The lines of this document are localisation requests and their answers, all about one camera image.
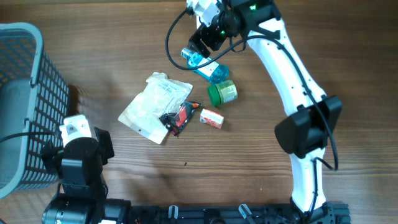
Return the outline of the white snack pouch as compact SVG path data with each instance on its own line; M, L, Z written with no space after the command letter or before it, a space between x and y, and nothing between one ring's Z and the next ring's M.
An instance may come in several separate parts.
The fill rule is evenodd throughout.
M146 82L145 89L119 115L118 121L161 144L169 131L159 118L163 114L177 112L193 85L169 79L165 73L159 72L154 72Z

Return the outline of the teal Listerine mouthwash bottle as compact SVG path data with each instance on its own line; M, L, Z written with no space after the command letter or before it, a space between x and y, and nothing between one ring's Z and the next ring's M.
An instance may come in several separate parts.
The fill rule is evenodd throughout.
M182 49L181 56L187 60L188 68L198 67L211 60L211 58L205 58L198 52L194 52L188 48ZM226 65L220 65L218 62L213 62L205 67L196 69L194 72L201 75L211 84L221 83L229 77L229 68Z

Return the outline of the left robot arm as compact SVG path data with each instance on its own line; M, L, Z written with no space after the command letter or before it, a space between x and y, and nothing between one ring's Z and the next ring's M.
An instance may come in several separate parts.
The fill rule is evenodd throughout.
M60 183L42 215L42 223L127 223L131 202L108 199L103 166L114 157L110 133L94 128L96 138L78 137L66 146L48 141L41 159Z

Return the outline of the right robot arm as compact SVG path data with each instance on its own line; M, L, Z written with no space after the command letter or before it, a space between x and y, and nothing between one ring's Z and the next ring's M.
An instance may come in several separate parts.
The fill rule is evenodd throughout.
M271 208L267 216L285 222L337 223L340 218L323 193L322 169L326 147L335 145L333 130L342 104L307 72L275 2L187 1L186 12L198 20L191 49L207 57L225 40L241 36L240 44L260 58L281 97L286 118L274 132L290 157L293 191L285 208Z

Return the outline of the green lidded jar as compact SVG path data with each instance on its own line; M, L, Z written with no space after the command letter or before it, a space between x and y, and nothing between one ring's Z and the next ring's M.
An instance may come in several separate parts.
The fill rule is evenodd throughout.
M238 92L232 80L225 80L208 87L208 96L213 106L236 100Z

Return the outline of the red Kleenex tissue pack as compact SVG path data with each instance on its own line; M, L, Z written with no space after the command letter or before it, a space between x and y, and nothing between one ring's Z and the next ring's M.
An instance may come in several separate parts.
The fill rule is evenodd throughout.
M218 113L215 113L214 111L203 108L200 113L200 122L209 124L214 128L221 129L224 122L224 117Z

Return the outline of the dark red snack packet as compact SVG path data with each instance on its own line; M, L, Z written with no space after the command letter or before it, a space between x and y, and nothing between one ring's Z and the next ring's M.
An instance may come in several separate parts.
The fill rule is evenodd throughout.
M177 112L165 113L159 117L160 122L174 136L178 136L185 128L196 109L201 107L201 103L194 101L184 101Z

